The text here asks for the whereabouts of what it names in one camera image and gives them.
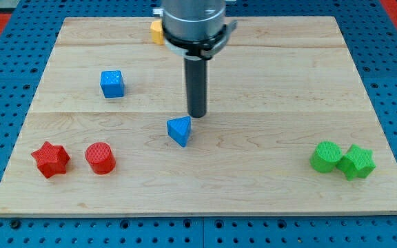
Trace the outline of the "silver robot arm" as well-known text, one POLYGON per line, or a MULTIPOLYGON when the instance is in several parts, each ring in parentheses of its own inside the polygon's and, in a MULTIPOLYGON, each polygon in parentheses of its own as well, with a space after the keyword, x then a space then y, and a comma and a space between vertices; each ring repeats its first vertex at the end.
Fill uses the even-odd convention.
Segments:
POLYGON ((153 9, 161 19, 165 45, 183 57, 187 112, 207 114, 207 62, 218 54, 237 28, 225 22, 224 0, 162 0, 153 9))

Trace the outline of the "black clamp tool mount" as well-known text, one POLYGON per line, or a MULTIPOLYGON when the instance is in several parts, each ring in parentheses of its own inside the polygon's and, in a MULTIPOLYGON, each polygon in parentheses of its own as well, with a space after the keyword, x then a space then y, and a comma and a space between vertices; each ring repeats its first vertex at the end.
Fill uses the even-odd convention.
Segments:
POLYGON ((218 54, 230 39, 231 33, 237 28, 237 20, 224 24, 223 27, 208 39, 187 41, 175 37, 163 27, 165 46, 176 55, 192 61, 209 61, 218 54))

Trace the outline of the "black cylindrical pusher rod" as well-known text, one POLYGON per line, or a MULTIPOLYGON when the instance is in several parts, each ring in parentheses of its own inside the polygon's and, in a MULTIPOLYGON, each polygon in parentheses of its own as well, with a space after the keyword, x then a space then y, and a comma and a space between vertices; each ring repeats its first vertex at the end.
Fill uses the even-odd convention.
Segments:
POLYGON ((187 111, 193 118, 207 112, 207 61, 184 59, 187 111))

